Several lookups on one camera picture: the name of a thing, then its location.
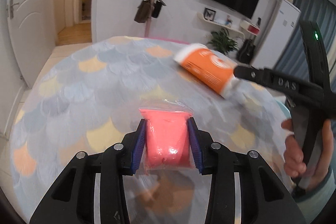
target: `potted plant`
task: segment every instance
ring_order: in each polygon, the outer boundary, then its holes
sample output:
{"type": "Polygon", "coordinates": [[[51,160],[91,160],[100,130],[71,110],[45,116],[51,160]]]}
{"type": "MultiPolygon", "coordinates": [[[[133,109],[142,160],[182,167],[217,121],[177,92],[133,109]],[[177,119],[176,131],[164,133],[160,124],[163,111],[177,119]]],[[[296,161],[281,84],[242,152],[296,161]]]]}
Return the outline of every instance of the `potted plant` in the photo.
{"type": "Polygon", "coordinates": [[[221,28],[219,32],[211,32],[212,39],[208,42],[214,50],[223,53],[227,56],[229,52],[237,51],[238,43],[229,38],[227,29],[221,28]]]}

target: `hand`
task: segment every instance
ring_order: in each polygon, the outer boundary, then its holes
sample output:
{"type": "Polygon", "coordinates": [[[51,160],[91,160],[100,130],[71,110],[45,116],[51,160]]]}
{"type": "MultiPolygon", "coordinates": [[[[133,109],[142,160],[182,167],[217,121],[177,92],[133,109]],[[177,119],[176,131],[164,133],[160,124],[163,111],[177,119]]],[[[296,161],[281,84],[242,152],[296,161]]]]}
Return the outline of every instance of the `hand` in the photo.
{"type": "MultiPolygon", "coordinates": [[[[283,121],[281,124],[283,129],[293,132],[293,122],[291,119],[283,121]]],[[[328,173],[331,157],[334,152],[334,136],[331,130],[330,120],[326,120],[322,128],[323,149],[321,157],[315,169],[307,191],[315,189],[325,178],[328,173]]],[[[285,164],[283,168],[287,175],[296,178],[306,172],[307,166],[303,162],[303,152],[294,138],[294,135],[289,135],[285,141],[286,151],[283,154],[285,164]]]]}

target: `handbag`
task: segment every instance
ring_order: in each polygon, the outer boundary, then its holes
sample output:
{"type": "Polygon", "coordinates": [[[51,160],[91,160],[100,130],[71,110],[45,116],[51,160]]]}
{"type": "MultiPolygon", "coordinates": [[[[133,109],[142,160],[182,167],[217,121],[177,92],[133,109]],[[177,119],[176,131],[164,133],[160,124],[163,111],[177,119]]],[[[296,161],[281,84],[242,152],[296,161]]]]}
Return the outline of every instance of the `handbag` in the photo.
{"type": "Polygon", "coordinates": [[[151,0],[142,0],[138,7],[134,21],[138,23],[145,23],[151,15],[151,0]]]}
{"type": "Polygon", "coordinates": [[[157,0],[154,4],[154,10],[152,12],[152,17],[153,18],[158,18],[162,6],[166,6],[166,4],[162,0],[157,0]]]}

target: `white shelf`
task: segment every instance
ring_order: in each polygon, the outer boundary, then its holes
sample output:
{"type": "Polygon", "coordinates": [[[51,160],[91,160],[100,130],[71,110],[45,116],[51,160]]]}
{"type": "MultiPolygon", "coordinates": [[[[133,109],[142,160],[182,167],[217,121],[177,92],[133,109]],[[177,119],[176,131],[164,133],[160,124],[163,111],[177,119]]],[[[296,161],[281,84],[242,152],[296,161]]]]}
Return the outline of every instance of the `white shelf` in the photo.
{"type": "Polygon", "coordinates": [[[253,25],[252,23],[250,23],[250,22],[248,22],[248,21],[246,21],[246,20],[242,20],[242,21],[240,22],[240,27],[241,27],[242,29],[244,29],[244,30],[245,30],[246,32],[248,32],[248,33],[251,33],[252,35],[257,36],[259,33],[258,33],[258,34],[255,34],[255,33],[250,32],[250,31],[248,30],[248,28],[249,28],[250,26],[256,28],[256,29],[259,30],[259,32],[260,32],[260,28],[257,27],[257,26],[255,26],[255,25],[253,25]]]}
{"type": "Polygon", "coordinates": [[[225,26],[224,24],[221,24],[221,23],[218,23],[218,22],[215,22],[215,21],[207,20],[207,19],[204,18],[204,16],[203,16],[202,13],[197,13],[197,16],[198,16],[198,18],[199,18],[200,20],[203,20],[203,21],[208,22],[208,23],[210,23],[210,24],[214,24],[214,25],[217,25],[217,26],[221,26],[221,27],[223,27],[223,28],[225,28],[225,29],[228,29],[228,30],[231,30],[231,31],[233,31],[233,32],[239,33],[240,36],[243,38],[243,40],[245,40],[245,35],[244,35],[243,32],[241,32],[241,31],[239,31],[239,30],[237,30],[237,29],[233,29],[233,28],[230,28],[230,27],[228,27],[228,26],[225,26]]]}

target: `white door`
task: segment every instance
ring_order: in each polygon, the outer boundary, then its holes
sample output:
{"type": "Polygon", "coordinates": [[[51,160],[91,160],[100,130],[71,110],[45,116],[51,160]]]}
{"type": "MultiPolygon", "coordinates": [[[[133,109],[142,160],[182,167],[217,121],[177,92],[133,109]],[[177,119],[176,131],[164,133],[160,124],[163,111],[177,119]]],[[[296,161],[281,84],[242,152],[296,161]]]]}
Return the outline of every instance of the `white door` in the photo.
{"type": "Polygon", "coordinates": [[[17,63],[29,88],[55,47],[53,0],[7,0],[8,29],[17,63]]]}

